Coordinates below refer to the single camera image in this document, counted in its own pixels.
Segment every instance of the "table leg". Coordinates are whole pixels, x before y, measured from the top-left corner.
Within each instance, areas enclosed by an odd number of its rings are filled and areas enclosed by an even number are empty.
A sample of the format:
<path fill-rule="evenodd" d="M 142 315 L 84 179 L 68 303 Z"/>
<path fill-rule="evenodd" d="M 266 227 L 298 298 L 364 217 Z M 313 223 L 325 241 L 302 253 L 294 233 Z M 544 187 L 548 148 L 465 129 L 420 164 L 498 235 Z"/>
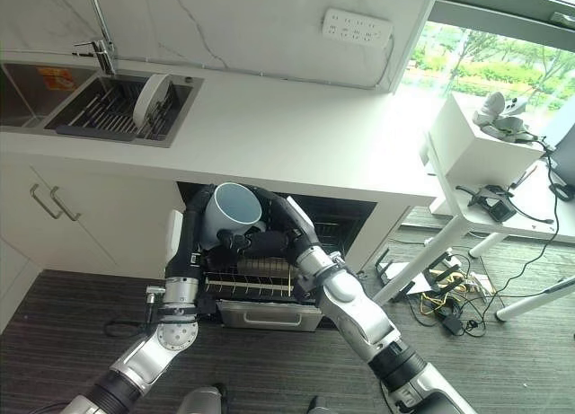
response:
<path fill-rule="evenodd" d="M 392 278 L 373 298 L 374 302 L 383 305 L 394 297 L 397 292 L 407 286 L 418 276 L 434 259 L 439 257 L 469 231 L 469 225 L 462 216 L 454 216 L 433 240 L 418 254 L 415 260 L 403 268 Z"/>
<path fill-rule="evenodd" d="M 477 243 L 471 250 L 469 250 L 469 255 L 472 259 L 480 258 L 484 252 L 486 252 L 491 246 L 496 243 L 501 242 L 507 237 L 504 233 L 491 233 L 484 240 Z"/>
<path fill-rule="evenodd" d="M 522 313 L 526 313 L 544 304 L 548 304 L 555 299 L 564 297 L 575 292 L 575 277 L 569 277 L 564 281 L 550 286 L 545 289 L 540 295 L 534 295 L 532 297 L 526 297 L 525 299 L 519 300 L 514 304 L 510 304 L 505 308 L 499 309 L 495 313 L 495 317 L 506 322 L 507 320 L 517 317 Z"/>

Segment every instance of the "cabinet door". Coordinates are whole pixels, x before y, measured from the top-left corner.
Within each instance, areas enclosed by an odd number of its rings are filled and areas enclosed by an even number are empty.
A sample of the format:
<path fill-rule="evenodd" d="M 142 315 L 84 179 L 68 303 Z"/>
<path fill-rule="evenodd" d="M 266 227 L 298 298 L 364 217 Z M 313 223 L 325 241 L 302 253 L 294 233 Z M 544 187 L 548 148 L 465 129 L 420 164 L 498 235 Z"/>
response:
<path fill-rule="evenodd" d="M 0 168 L 0 231 L 16 250 L 43 269 L 110 273 L 114 262 L 89 233 L 59 212 L 49 189 L 31 167 L 3 164 Z"/>
<path fill-rule="evenodd" d="M 184 205 L 175 181 L 37 168 L 78 223 L 114 259 L 116 275 L 163 278 L 168 215 Z"/>

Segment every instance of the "white box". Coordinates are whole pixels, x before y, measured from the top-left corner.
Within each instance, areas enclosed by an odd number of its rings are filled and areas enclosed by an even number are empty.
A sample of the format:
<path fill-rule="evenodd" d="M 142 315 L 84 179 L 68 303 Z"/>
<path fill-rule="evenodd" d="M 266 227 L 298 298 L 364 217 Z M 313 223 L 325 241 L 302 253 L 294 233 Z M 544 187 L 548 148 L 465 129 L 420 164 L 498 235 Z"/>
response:
<path fill-rule="evenodd" d="M 481 131 L 473 108 L 462 107 L 462 95 L 451 94 L 429 131 L 446 178 L 461 185 L 507 186 L 543 155 L 538 144 L 507 143 Z"/>

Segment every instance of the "white mug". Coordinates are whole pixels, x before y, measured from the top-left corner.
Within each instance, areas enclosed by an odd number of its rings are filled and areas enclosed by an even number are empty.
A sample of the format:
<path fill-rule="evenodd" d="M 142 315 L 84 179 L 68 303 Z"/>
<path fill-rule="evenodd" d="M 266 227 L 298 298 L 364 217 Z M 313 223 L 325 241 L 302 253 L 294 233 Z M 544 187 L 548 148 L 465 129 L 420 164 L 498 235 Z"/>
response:
<path fill-rule="evenodd" d="M 260 202 L 249 189 L 238 183 L 222 183 L 216 187 L 206 206 L 199 244 L 204 250 L 218 246 L 217 232 L 220 230 L 244 234 L 256 226 L 265 231 L 265 224 L 260 218 Z"/>

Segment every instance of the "extension cord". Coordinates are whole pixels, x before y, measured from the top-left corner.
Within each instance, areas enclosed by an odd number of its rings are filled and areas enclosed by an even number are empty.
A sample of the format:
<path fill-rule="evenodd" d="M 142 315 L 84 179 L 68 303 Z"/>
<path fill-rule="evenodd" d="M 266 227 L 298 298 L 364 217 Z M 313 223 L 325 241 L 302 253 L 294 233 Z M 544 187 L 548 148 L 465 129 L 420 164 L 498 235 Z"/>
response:
<path fill-rule="evenodd" d="M 428 244 L 433 240 L 432 237 L 429 237 L 428 239 L 426 239 L 425 241 L 423 241 L 423 245 L 424 246 L 428 246 Z M 451 258 L 442 260 L 443 264 L 447 266 L 448 269 L 453 268 L 454 266 L 459 266 L 459 268 L 461 268 L 461 261 L 456 258 L 453 257 L 453 248 L 447 248 L 446 252 L 451 256 Z"/>

